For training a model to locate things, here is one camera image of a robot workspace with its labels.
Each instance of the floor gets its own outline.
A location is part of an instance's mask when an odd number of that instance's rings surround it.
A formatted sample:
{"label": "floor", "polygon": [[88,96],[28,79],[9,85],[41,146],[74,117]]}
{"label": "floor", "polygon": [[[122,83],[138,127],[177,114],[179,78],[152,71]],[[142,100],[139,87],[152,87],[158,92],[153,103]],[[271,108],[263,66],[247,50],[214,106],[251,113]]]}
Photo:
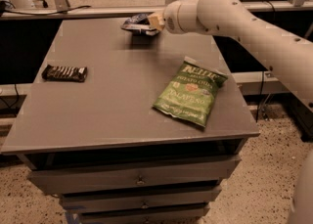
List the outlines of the floor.
{"label": "floor", "polygon": [[[163,5],[164,0],[70,0],[72,6]],[[255,105],[249,106],[255,114]],[[294,184],[312,143],[300,140],[301,131],[282,103],[268,107],[269,120],[257,122],[260,136],[249,139],[230,179],[201,220],[164,224],[282,224],[286,223]],[[67,223],[58,199],[44,196],[27,181],[28,168],[16,161],[0,161],[0,223]]]}

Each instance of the green bag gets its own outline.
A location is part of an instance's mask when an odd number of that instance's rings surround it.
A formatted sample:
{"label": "green bag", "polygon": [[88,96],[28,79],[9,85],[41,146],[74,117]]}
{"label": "green bag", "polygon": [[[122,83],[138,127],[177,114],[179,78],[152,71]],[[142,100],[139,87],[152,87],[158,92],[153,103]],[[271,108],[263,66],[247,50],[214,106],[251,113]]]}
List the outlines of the green bag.
{"label": "green bag", "polygon": [[154,107],[205,127],[217,91],[227,80],[227,75],[198,67],[193,62],[185,59]]}

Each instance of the table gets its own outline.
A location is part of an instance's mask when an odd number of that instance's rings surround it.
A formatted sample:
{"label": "table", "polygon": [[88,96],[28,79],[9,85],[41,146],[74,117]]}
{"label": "table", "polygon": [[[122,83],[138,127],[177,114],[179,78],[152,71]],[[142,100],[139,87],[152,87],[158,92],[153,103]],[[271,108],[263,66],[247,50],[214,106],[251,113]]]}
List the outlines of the table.
{"label": "table", "polygon": [[[204,216],[257,126],[210,36],[134,36],[124,21],[62,23],[1,152],[82,223]],[[152,108],[185,56],[230,74],[205,129]],[[45,82],[47,64],[88,76]]]}

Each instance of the gray table surface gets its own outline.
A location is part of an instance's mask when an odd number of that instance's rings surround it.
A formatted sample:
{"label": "gray table surface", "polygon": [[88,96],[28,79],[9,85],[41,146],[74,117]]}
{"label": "gray table surface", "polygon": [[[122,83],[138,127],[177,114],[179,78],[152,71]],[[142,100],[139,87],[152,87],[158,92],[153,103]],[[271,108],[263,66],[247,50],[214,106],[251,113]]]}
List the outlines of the gray table surface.
{"label": "gray table surface", "polygon": [[[214,40],[132,36],[125,19],[64,21],[2,147],[3,154],[247,138],[258,128]],[[203,130],[152,108],[184,57],[230,74]],[[88,67],[84,83],[45,82],[52,66]]]}

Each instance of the black snack bar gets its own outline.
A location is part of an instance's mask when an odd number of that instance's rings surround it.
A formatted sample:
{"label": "black snack bar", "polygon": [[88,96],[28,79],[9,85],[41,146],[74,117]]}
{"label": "black snack bar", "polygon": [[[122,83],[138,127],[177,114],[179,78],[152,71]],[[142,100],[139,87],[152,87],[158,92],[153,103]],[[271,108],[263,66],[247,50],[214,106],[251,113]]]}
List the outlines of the black snack bar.
{"label": "black snack bar", "polygon": [[45,80],[84,82],[87,76],[87,67],[47,67],[41,73]]}

